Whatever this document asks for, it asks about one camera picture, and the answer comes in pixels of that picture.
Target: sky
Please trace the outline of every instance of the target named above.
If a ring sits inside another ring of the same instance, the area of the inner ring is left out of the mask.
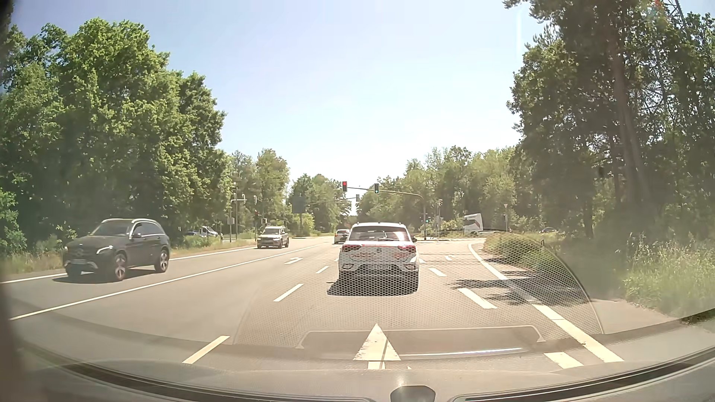
[[[681,5],[704,13],[710,1]],[[433,147],[515,144],[506,102],[543,28],[500,0],[16,0],[12,18],[32,35],[94,17],[143,24],[169,68],[206,76],[227,113],[222,149],[273,148],[291,180],[353,187],[401,175]]]

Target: asphalt road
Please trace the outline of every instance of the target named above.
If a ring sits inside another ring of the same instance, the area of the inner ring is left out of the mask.
[[[714,334],[682,325],[612,336],[664,319],[592,302],[565,270],[540,278],[501,264],[479,239],[417,244],[415,292],[399,280],[338,282],[331,237],[176,258],[166,273],[135,268],[120,283],[39,273],[3,286],[24,340],[87,361],[544,372],[664,361],[715,343]]]

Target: car door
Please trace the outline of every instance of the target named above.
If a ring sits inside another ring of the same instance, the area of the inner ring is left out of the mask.
[[[142,237],[147,239],[146,244],[148,260],[146,265],[152,265],[159,258],[159,252],[162,249],[163,231],[151,222],[142,223],[142,227],[144,228],[144,233],[142,233]]]
[[[144,222],[138,222],[129,233],[127,243],[127,265],[141,267],[149,263],[149,239],[145,237]]]

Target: car tail light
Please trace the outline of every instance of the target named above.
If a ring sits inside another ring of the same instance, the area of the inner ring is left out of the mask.
[[[342,245],[342,248],[340,250],[348,253],[350,251],[355,251],[355,250],[359,250],[359,249],[360,249],[359,244],[346,244],[346,245]]]
[[[417,247],[414,245],[399,245],[398,250],[407,251],[408,253],[416,253]]]

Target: wheel rim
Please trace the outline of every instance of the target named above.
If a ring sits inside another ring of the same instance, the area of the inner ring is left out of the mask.
[[[127,259],[124,258],[123,254],[117,254],[117,258],[114,259],[114,262],[114,276],[123,278],[127,272]]]
[[[159,257],[161,260],[159,261],[159,267],[161,268],[162,272],[167,270],[169,267],[169,254],[167,253],[166,250],[162,250],[162,255]]]

